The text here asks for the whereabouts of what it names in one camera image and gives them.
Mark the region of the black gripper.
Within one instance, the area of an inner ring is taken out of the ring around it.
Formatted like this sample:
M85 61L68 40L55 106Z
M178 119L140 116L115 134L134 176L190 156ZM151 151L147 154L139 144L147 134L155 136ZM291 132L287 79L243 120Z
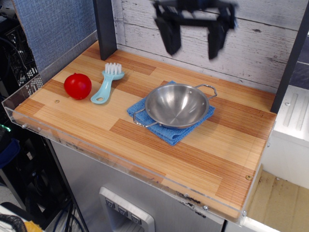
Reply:
M153 3L155 23L168 54L173 56L181 47L180 26L208 27L209 60L218 56L229 29L237 26L235 3L223 0L156 0ZM215 20L197 18L195 13L214 9L219 12Z

